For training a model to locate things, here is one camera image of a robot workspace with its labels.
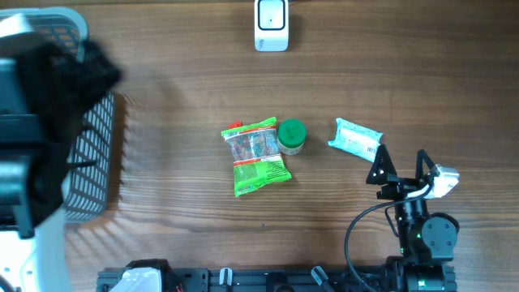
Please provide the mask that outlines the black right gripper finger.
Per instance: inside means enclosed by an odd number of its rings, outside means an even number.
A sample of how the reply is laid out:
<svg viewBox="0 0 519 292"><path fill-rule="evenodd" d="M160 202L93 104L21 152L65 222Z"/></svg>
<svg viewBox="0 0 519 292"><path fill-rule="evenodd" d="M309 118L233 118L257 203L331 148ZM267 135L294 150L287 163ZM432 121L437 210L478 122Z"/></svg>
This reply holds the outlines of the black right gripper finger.
<svg viewBox="0 0 519 292"><path fill-rule="evenodd" d="M429 170L431 170L435 163L428 156L427 152L424 149L420 149L417 152L417 161L416 161L416 170L415 170L415 178L419 180L424 175L423 165L426 165Z"/></svg>
<svg viewBox="0 0 519 292"><path fill-rule="evenodd" d="M375 160L367 175L366 184L385 185L397 181L397 171L385 144L381 144L376 151Z"/></svg>

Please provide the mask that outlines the teal tissue pack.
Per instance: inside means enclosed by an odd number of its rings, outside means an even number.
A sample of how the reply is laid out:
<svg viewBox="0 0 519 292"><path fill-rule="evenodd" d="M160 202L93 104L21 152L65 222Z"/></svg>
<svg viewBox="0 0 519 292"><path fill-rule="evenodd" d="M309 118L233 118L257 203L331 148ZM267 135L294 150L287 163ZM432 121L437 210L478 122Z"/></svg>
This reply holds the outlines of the teal tissue pack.
<svg viewBox="0 0 519 292"><path fill-rule="evenodd" d="M328 141L328 145L373 162L383 133L343 118L336 118L336 122L335 139Z"/></svg>

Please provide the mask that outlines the green lid jar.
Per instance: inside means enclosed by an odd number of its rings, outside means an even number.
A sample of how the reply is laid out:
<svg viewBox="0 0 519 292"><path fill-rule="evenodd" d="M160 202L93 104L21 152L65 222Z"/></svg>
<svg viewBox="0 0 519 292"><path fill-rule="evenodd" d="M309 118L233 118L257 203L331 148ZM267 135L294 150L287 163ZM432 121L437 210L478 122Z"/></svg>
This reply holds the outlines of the green lid jar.
<svg viewBox="0 0 519 292"><path fill-rule="evenodd" d="M277 131L279 149L285 155L295 155L301 152L306 138L307 128L301 120L296 118L282 122Z"/></svg>

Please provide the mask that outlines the green candy bag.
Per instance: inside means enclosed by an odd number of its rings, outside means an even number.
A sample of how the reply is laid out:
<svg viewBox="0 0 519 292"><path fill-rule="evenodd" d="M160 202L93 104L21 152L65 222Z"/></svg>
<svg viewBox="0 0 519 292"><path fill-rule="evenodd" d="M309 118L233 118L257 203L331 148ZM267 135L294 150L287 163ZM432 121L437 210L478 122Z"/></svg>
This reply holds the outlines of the green candy bag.
<svg viewBox="0 0 519 292"><path fill-rule="evenodd" d="M224 130L221 136L234 158L236 197L292 178L277 144L276 117Z"/></svg>

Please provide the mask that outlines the red coffee stick sachet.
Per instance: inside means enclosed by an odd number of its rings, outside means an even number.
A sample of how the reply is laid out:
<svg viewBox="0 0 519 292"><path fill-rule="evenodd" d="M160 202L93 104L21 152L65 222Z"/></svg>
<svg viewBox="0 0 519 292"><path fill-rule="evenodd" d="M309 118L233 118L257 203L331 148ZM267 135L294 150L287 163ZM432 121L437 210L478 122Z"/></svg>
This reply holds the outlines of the red coffee stick sachet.
<svg viewBox="0 0 519 292"><path fill-rule="evenodd" d="M241 127L242 126L242 121L238 120L236 122L233 122L231 123L228 128L229 129L234 129L234 128L237 128L237 127Z"/></svg>

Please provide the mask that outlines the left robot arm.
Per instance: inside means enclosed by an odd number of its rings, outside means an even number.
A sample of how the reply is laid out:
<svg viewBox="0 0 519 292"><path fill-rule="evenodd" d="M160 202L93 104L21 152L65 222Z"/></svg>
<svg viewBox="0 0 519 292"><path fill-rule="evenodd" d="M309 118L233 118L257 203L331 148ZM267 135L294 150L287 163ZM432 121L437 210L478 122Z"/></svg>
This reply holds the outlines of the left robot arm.
<svg viewBox="0 0 519 292"><path fill-rule="evenodd" d="M78 58L16 13L1 22L1 288L68 291L63 183L84 115L121 79L95 41Z"/></svg>

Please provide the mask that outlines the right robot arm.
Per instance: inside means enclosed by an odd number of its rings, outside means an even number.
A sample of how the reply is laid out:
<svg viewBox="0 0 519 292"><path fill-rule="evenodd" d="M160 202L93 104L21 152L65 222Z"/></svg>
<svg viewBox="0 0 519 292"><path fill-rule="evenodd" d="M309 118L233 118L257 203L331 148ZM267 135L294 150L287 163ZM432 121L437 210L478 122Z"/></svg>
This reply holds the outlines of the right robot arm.
<svg viewBox="0 0 519 292"><path fill-rule="evenodd" d="M388 200L395 211L390 223L398 237L401 254L389 256L375 287L381 291L438 291L458 289L453 261L459 222L447 213L430 213L427 201L446 196L460 174L436 164L424 150L417 153L415 176L403 178L385 145L376 151L367 183L381 186L379 200Z"/></svg>

